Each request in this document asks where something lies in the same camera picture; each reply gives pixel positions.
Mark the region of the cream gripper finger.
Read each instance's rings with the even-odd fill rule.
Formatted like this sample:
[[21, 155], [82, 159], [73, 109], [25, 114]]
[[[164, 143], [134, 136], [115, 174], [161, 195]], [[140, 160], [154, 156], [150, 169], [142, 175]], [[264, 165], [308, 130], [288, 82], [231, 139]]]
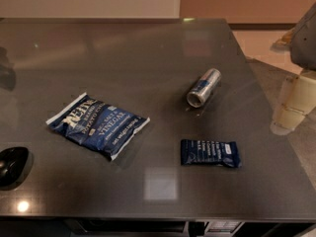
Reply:
[[316, 72], [303, 70], [289, 104], [298, 110], [298, 114], [279, 111], [278, 99], [271, 123], [271, 131], [276, 135], [288, 135], [293, 132], [303, 120], [316, 108]]
[[289, 104], [290, 98], [297, 83], [298, 76], [289, 75], [286, 76], [282, 82], [281, 89], [278, 96], [278, 107], [281, 113], [290, 112], [298, 114], [298, 110]]

